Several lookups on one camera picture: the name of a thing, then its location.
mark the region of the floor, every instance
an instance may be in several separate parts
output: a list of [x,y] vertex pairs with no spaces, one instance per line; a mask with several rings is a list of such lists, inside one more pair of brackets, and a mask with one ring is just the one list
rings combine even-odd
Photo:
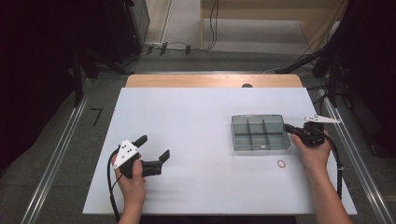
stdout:
[[[155,2],[158,1],[148,1],[148,6],[152,9],[151,4]],[[172,0],[161,1],[161,4],[163,5],[157,10],[163,9],[160,11],[169,11],[169,14],[155,13],[161,19],[153,22],[154,25],[157,24],[156,28],[151,27],[155,32],[152,35],[148,34],[146,45],[183,42],[199,47],[199,1]],[[205,40],[210,41],[210,31],[205,33]],[[173,44],[168,48],[184,49],[185,44]],[[211,52],[193,51],[190,55],[185,55],[183,51],[168,50],[166,54],[160,56],[159,51],[154,51],[150,55],[142,55],[126,68],[136,73],[150,71],[271,73],[271,69],[295,62],[307,49],[304,36],[295,21],[219,21],[218,41]],[[305,87],[318,85],[310,74],[311,69],[312,64],[307,64],[294,71],[301,77]],[[53,167],[55,176],[51,180],[50,189],[41,195],[45,201],[38,206],[39,211],[31,221],[25,220],[22,223],[111,223],[114,221],[113,216],[85,216],[81,212],[118,93],[125,85],[126,78],[105,71],[97,80],[89,80],[85,91],[90,94],[74,127],[74,134],[64,141],[64,153],[58,155],[62,162]],[[311,94],[313,101],[318,99],[318,91]],[[361,156],[374,177],[390,213],[395,216],[396,160],[382,159],[373,155],[367,137],[359,128],[359,122],[342,100],[339,100],[339,110],[347,118],[345,124],[349,130],[352,130]],[[60,139],[64,138],[64,128],[69,125],[71,115],[77,112],[73,109],[73,103],[74,96],[71,95],[54,115],[35,145],[14,161],[3,174],[0,181],[0,223],[18,223],[23,219],[29,202],[49,167],[54,149],[59,147]],[[102,109],[102,114],[95,123],[98,116],[98,111],[95,110],[97,108]],[[337,133],[333,126],[328,126],[328,129],[330,133]],[[341,139],[335,141],[337,145],[343,145]],[[375,217],[375,212],[354,167],[350,164],[348,155],[343,149],[342,151],[345,180],[350,186],[349,192],[359,213],[352,217],[353,220],[356,223],[380,223]],[[299,216],[297,223],[316,223],[316,221],[312,215]]]

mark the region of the white board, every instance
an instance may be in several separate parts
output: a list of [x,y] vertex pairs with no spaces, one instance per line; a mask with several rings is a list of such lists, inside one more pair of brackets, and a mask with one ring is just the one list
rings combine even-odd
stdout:
[[[147,177],[144,214],[315,213],[299,151],[292,142],[280,153],[233,153],[231,117],[254,114],[280,114],[285,123],[302,127],[304,117],[315,110],[304,88],[122,89],[83,213],[113,213],[106,182],[108,157],[123,139],[134,141],[144,134],[148,141],[139,149],[142,160],[158,160],[166,149],[171,152],[163,173]],[[285,168],[278,166],[279,160]],[[335,186],[332,155],[328,170]],[[114,194],[121,212],[118,186]],[[349,214],[357,214],[345,183],[343,204]]]

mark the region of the table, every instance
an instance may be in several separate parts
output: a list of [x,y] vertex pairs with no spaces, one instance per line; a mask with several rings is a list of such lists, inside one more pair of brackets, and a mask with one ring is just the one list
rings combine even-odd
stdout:
[[[246,83],[256,88],[229,88]],[[108,129],[84,214],[112,213],[103,164],[122,136],[132,136],[130,140],[134,140],[142,134],[148,135],[148,142],[140,149],[143,160],[155,160],[168,148],[171,151],[163,174],[148,177],[144,214],[314,213],[309,184],[295,146],[266,155],[235,156],[230,134],[230,115],[239,112],[279,113],[285,122],[302,126],[302,115],[314,110],[297,76],[132,75],[126,87],[120,93]],[[258,102],[266,103],[256,106]],[[279,168],[278,160],[287,167]],[[333,157],[329,158],[328,169],[334,181]],[[343,189],[346,210],[356,214],[345,184]],[[122,210],[117,187],[115,197]]]
[[[204,19],[209,19],[215,0],[201,0],[201,48]],[[344,15],[347,0],[220,0],[218,19],[299,21],[305,39],[315,52],[336,21]],[[216,18],[216,8],[212,19]]]

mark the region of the forearm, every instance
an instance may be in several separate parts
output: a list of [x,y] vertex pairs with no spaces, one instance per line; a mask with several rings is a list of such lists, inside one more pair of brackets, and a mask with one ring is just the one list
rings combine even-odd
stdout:
[[325,169],[308,171],[319,224],[352,223]]
[[120,224],[138,224],[142,214],[143,204],[124,205],[124,210],[120,218]]

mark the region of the white bracket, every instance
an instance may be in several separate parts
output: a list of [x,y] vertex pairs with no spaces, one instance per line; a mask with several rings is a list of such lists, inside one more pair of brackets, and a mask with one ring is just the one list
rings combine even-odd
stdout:
[[117,158],[114,161],[113,168],[114,169],[119,168],[138,152],[139,152],[138,147],[134,146],[134,144],[132,144],[128,139],[123,140],[120,145]]
[[341,123],[341,120],[339,120],[339,119],[329,119],[329,118],[322,117],[319,115],[305,117],[304,120],[312,121],[312,122],[316,122],[316,123]]

